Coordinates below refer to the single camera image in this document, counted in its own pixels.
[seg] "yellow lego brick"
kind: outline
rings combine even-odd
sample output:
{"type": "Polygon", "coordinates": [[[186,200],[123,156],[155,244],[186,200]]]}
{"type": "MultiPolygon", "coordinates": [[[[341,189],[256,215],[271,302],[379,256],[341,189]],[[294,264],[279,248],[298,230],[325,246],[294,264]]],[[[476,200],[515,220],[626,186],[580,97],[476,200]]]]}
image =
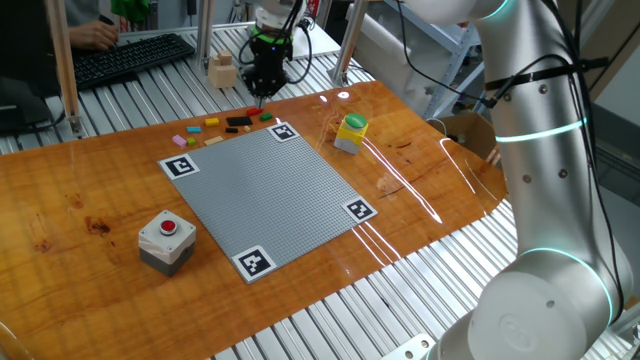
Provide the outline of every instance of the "yellow lego brick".
{"type": "Polygon", "coordinates": [[[220,125],[220,120],[218,118],[207,119],[204,121],[207,126],[220,125]]]}
{"type": "Polygon", "coordinates": [[[336,137],[339,139],[351,140],[351,142],[353,142],[355,145],[360,146],[362,144],[362,139],[364,139],[364,134],[367,132],[368,128],[369,124],[365,125],[365,127],[360,129],[359,131],[353,131],[347,128],[346,121],[343,121],[342,124],[340,124],[340,128],[338,129],[338,134],[336,135],[336,137]]]}

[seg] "black keyboard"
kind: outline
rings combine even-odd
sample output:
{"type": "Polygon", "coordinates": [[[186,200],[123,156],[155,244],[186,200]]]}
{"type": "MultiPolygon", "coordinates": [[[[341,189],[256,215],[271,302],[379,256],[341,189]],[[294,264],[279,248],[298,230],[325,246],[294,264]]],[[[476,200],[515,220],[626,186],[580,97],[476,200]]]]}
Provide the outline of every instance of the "black keyboard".
{"type": "Polygon", "coordinates": [[[107,52],[74,57],[78,90],[107,80],[165,64],[193,54],[195,50],[176,34],[166,34],[118,46],[107,52]]]}

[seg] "wooden table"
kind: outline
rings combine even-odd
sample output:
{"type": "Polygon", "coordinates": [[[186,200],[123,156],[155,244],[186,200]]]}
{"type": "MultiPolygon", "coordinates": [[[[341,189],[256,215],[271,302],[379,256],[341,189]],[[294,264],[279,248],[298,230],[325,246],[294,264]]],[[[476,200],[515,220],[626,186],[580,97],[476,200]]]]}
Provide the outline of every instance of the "wooden table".
{"type": "MultiPolygon", "coordinates": [[[[197,146],[242,131],[223,134],[201,117],[2,156],[0,322],[36,359],[203,359],[483,217],[505,195],[501,171],[381,83],[266,111],[292,123],[380,214],[247,285],[156,164],[188,150],[171,142],[186,126],[202,125],[197,146]],[[349,112],[371,124],[356,156],[333,147],[349,112]],[[138,257],[137,232],[163,209],[199,229],[195,254],[172,278],[138,257]]],[[[254,120],[253,130],[274,120],[254,120]]]]}

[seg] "cardboard box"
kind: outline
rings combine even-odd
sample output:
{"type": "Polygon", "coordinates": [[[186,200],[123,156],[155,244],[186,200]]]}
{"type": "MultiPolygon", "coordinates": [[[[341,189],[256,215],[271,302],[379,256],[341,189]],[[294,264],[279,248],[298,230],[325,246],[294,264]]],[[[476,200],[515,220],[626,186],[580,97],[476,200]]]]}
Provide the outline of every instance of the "cardboard box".
{"type": "MultiPolygon", "coordinates": [[[[467,113],[440,119],[447,126],[445,135],[457,138],[457,142],[471,150],[481,159],[487,159],[496,146],[496,134],[493,126],[478,113],[467,113]]],[[[442,124],[429,121],[429,125],[443,133],[442,124]]]]}

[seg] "red button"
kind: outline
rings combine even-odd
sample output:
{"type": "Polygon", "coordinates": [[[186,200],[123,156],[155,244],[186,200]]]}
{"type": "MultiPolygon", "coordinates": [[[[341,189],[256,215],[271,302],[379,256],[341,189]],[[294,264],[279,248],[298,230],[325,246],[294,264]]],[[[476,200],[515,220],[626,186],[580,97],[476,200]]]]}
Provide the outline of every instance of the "red button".
{"type": "Polygon", "coordinates": [[[171,220],[165,220],[160,224],[160,232],[163,235],[173,235],[176,233],[177,225],[171,220]]]}

